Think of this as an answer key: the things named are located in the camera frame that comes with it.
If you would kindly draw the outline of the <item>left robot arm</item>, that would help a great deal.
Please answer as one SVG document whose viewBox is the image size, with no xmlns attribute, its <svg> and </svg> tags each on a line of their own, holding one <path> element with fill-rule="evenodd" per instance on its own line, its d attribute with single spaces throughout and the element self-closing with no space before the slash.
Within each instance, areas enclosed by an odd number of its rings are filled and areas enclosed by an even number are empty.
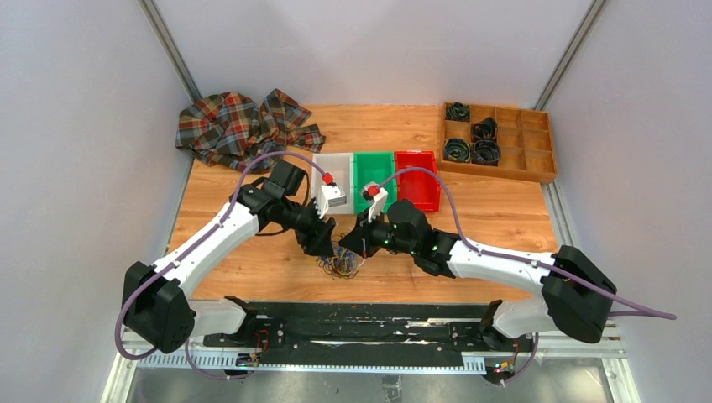
<svg viewBox="0 0 712 403">
<path fill-rule="evenodd" d="M 188 241 L 153 264 L 136 262 L 126 272 L 119 326 L 172 353 L 192 337 L 223 334 L 238 347 L 257 336 L 254 312 L 236 297 L 192 300 L 195 289 L 241 243 L 271 223 L 293 231 L 303 253 L 333 256 L 335 221 L 328 210 L 346 202 L 344 189 L 328 173 L 308 203 L 291 200 L 306 172 L 284 160 L 268 177 L 241 184 L 219 213 Z"/>
</svg>

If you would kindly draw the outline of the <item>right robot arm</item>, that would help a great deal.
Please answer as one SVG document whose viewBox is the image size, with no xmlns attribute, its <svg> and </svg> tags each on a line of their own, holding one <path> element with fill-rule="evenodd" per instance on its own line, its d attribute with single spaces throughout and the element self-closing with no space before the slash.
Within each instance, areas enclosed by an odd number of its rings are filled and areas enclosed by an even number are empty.
<svg viewBox="0 0 712 403">
<path fill-rule="evenodd" d="M 433 228 L 424 212 L 398 201 L 386 214 L 360 213 L 340 246 L 370 258 L 381 249 L 408 254 L 433 276 L 487 280 L 524 290 L 528 300 L 490 303 L 479 332 L 500 350 L 526 333 L 558 330 L 583 343 L 598 343 L 610 314 L 612 281 L 580 250 L 564 245 L 554 254 L 492 247 Z"/>
</svg>

